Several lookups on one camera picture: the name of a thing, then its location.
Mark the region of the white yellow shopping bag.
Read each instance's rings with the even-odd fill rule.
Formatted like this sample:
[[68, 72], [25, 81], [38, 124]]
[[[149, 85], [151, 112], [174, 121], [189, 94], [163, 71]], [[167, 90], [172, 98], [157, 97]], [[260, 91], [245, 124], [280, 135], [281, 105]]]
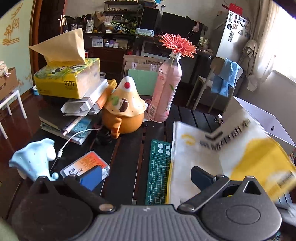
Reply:
[[231, 180], [254, 176], [273, 201], [295, 188], [295, 166], [289, 156], [244, 109], [212, 133], [174, 122], [167, 204], [178, 207], [201, 192], [191, 181], [194, 166]]

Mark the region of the blue ceramic figurine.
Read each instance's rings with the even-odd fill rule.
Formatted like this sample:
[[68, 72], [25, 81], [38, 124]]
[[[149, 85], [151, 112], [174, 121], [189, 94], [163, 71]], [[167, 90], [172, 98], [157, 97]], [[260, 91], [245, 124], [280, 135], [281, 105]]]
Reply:
[[49, 161], [56, 159], [54, 143], [52, 139], [44, 138], [27, 144], [13, 154], [9, 167], [16, 168], [23, 179], [36, 181], [40, 176], [46, 176], [50, 181], [57, 180], [59, 174], [49, 172]]

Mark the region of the green cutting mat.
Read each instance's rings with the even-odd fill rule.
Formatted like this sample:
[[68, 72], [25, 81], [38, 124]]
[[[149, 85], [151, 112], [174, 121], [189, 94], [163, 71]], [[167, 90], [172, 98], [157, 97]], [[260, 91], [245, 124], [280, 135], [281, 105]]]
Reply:
[[152, 140], [145, 205], [162, 205], [166, 203], [170, 164], [171, 144]]

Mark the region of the stack of books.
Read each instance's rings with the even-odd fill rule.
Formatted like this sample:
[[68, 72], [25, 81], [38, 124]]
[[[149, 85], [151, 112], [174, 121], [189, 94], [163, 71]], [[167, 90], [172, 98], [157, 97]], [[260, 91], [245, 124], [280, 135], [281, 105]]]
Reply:
[[65, 139], [74, 136], [71, 141], [81, 145], [116, 86], [116, 80], [102, 79], [93, 84], [82, 99], [69, 99], [61, 108], [51, 106], [39, 110], [41, 128]]

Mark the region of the orange mushroom teapot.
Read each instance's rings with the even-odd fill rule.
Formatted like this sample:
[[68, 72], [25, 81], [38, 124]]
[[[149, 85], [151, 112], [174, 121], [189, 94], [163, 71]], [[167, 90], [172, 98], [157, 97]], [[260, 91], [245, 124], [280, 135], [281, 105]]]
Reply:
[[132, 77], [124, 77], [104, 105], [102, 123], [110, 130], [112, 138], [133, 133], [144, 120], [147, 104], [137, 92]]

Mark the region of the white storage box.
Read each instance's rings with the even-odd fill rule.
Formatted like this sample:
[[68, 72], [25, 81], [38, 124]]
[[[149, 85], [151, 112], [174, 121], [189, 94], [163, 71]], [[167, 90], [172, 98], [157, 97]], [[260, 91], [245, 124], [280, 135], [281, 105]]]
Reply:
[[288, 156], [292, 154], [295, 150], [295, 143], [278, 119], [274, 115], [243, 99], [233, 96], [222, 115], [222, 120], [226, 121], [240, 109], [245, 109], [249, 112], [261, 124], [265, 131], [282, 146]]

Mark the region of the pink drink bottle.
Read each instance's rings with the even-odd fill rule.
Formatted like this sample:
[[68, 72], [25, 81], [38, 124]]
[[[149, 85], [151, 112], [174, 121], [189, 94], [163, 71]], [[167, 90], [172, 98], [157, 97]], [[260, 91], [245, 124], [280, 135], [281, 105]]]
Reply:
[[171, 53], [169, 59], [159, 68], [152, 100], [148, 107], [148, 116], [151, 121], [163, 123], [168, 118], [171, 104], [182, 78], [180, 59], [180, 53]]

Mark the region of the yellow tissue box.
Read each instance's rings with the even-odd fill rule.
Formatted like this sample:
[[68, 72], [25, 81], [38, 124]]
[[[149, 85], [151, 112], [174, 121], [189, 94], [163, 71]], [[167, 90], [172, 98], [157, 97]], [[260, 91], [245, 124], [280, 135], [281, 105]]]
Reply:
[[100, 59], [86, 58], [81, 28], [57, 35], [30, 49], [43, 55], [46, 66], [34, 74], [41, 95], [81, 99], [100, 82]]

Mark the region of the blue towel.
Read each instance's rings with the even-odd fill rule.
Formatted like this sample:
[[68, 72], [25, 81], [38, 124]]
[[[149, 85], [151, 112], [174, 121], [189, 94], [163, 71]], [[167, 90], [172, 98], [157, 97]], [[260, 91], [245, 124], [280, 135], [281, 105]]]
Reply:
[[239, 70], [241, 67], [236, 62], [225, 59], [220, 73], [214, 76], [211, 93], [228, 97], [229, 87], [234, 87]]

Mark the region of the green board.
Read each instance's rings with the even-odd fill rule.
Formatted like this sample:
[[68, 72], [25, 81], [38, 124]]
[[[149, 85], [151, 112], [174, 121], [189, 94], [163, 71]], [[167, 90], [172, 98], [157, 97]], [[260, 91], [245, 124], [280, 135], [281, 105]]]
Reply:
[[133, 78], [139, 95], [153, 95], [158, 76], [157, 72], [129, 69], [128, 76]]

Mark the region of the white wooden chair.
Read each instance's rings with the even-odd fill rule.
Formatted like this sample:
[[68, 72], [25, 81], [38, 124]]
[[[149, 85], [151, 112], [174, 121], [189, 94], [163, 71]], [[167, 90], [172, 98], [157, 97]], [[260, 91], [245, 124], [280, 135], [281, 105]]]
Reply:
[[[200, 92], [193, 104], [193, 107], [192, 107], [192, 110], [195, 110], [197, 108], [197, 105], [200, 103], [200, 100], [202, 99], [202, 96], [205, 92], [205, 90], [207, 88], [210, 89], [210, 93], [211, 93], [211, 88], [212, 88], [212, 84], [213, 84], [213, 79], [214, 79], [214, 76], [215, 74], [219, 74], [221, 69], [222, 69], [222, 66], [224, 64], [224, 61], [225, 59], [224, 58], [221, 58], [221, 57], [215, 57], [211, 64], [210, 64], [210, 72], [208, 74], [208, 76], [206, 78], [203, 78], [201, 76], [198, 77], [194, 87], [193, 87], [193, 90], [190, 94], [190, 97], [188, 99], [188, 102], [186, 104], [186, 106], [189, 106], [190, 105], [190, 102], [191, 100], [193, 99], [194, 95], [195, 95], [195, 92], [197, 90], [197, 87], [198, 87], [198, 84], [201, 82], [201, 89], [200, 89]], [[234, 87], [229, 87], [229, 91], [228, 91], [228, 97], [224, 97], [224, 96], [221, 96], [221, 95], [218, 95], [218, 94], [215, 94], [215, 93], [211, 93], [212, 96], [213, 96], [213, 99], [212, 99], [212, 102], [210, 104], [210, 108], [208, 109], [208, 112], [210, 113], [212, 111], [212, 109], [214, 109], [215, 107], [218, 107], [218, 109], [220, 111], [222, 111], [224, 113], [225, 109], [227, 108], [228, 104], [229, 104], [229, 101], [231, 99], [231, 97], [233, 96], [234, 94], [234, 90], [235, 90], [235, 87], [236, 87], [236, 84], [237, 84], [237, 81], [238, 79], [241, 77], [243, 73], [243, 69], [241, 68], [241, 70], [238, 71], [237, 73], [237, 77], [236, 77], [236, 83], [234, 85]]]

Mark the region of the brown cardboard box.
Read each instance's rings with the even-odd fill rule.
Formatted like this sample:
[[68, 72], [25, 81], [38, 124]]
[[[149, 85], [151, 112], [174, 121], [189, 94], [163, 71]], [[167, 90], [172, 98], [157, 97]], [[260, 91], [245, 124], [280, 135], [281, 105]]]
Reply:
[[0, 79], [0, 100], [4, 99], [10, 92], [16, 89], [19, 85], [18, 78], [16, 76], [16, 69], [9, 68], [9, 77], [3, 76]]

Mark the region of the cardboard box on floor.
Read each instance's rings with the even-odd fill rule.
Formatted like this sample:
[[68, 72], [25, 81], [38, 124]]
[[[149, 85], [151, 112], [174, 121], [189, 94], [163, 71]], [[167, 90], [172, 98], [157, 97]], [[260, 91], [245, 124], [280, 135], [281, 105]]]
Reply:
[[160, 66], [164, 62], [165, 60], [158, 58], [136, 55], [124, 55], [122, 65], [122, 76], [126, 77], [130, 69], [158, 72]]

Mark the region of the white refrigerator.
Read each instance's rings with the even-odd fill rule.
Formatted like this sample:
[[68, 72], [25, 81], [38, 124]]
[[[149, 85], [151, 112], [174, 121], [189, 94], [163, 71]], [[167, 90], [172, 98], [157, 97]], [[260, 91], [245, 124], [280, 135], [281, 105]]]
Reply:
[[251, 22], [232, 12], [222, 12], [213, 22], [210, 49], [213, 56], [238, 63], [242, 50], [249, 40]]

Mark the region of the black monitor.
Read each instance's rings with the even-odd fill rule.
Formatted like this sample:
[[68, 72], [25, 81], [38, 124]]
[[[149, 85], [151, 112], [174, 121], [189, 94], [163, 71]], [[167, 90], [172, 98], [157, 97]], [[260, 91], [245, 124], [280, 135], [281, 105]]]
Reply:
[[194, 45], [198, 45], [201, 37], [203, 24], [188, 17], [164, 12], [161, 20], [161, 32], [180, 35], [188, 39]]

